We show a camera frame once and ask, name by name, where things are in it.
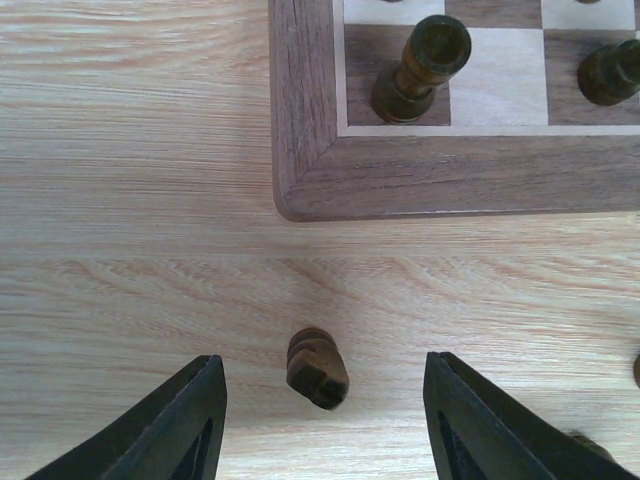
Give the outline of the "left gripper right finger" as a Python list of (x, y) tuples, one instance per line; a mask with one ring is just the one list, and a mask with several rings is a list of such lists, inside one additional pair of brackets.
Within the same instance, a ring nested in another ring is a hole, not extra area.
[(439, 479), (633, 479), (450, 352), (426, 357), (423, 401)]

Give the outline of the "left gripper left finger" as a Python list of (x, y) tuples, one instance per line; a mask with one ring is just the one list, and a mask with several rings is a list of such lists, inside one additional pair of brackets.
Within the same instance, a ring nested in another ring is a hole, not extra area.
[(222, 358), (194, 358), (32, 479), (214, 479), (227, 406)]

